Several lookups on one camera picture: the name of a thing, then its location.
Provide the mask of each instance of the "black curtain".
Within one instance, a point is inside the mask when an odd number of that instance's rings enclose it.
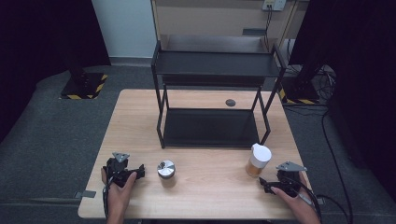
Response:
[[[310,2],[290,63],[318,62],[336,74],[331,102],[348,143],[396,201],[396,5],[373,1]]]
[[[60,43],[69,55],[60,51]],[[0,2],[0,142],[29,103],[35,84],[70,69],[66,58],[81,67],[110,65],[91,1]]]

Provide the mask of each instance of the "gray floor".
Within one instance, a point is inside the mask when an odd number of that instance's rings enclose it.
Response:
[[[30,104],[0,145],[1,223],[105,223],[78,217],[78,203],[6,203],[5,199],[72,199],[88,182],[119,93],[123,89],[153,89],[151,73],[144,66],[98,66],[88,72],[104,72],[108,79],[97,99],[60,100],[69,79],[67,72],[37,84]],[[334,198],[347,211],[347,201],[332,154],[322,131],[325,106],[286,106],[285,111],[297,147],[316,194]],[[396,223],[396,203],[369,170],[356,168],[333,127],[324,127],[346,183],[354,223]],[[347,223],[333,203],[321,206],[324,223]],[[296,223],[274,220],[274,223]],[[138,223],[127,220],[126,223]],[[160,220],[158,223],[201,223]],[[262,223],[223,220],[213,223]]]

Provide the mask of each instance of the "black shelf tray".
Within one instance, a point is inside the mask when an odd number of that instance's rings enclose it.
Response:
[[[245,109],[169,108],[167,147],[245,147],[260,142],[254,114]]]
[[[159,51],[156,74],[172,76],[278,77],[270,53]]]

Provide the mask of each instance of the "wooden table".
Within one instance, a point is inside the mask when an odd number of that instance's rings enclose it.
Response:
[[[234,99],[233,108],[249,108],[255,91],[168,91],[172,106],[223,107]],[[262,98],[270,92],[263,92]],[[155,90],[124,90],[120,93],[86,190],[94,198],[83,198],[78,214],[104,218],[100,169],[112,152],[130,154],[129,169],[146,166],[146,176],[135,182],[126,218],[142,219],[290,219],[289,208],[275,195],[264,193],[258,178],[245,166],[249,148],[161,148],[156,132],[158,105]],[[275,97],[268,114],[272,131],[266,146],[273,158],[261,177],[277,181],[276,166],[284,161],[303,165],[282,105]],[[260,107],[256,106],[258,133],[264,133]],[[157,175],[162,160],[176,165],[177,183],[164,188]]]

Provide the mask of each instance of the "yellow-black hazard tape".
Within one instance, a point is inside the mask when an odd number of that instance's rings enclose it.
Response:
[[[283,103],[286,104],[305,104],[305,105],[315,105],[320,104],[319,100],[311,100],[311,99],[289,99],[282,85],[279,85],[278,88],[280,99]]]
[[[102,79],[98,83],[96,92],[92,95],[70,94],[70,95],[62,95],[61,98],[62,99],[71,99],[71,100],[95,99],[99,95],[100,91],[102,90],[103,85],[105,85],[106,79],[107,79],[107,75],[103,75]]]

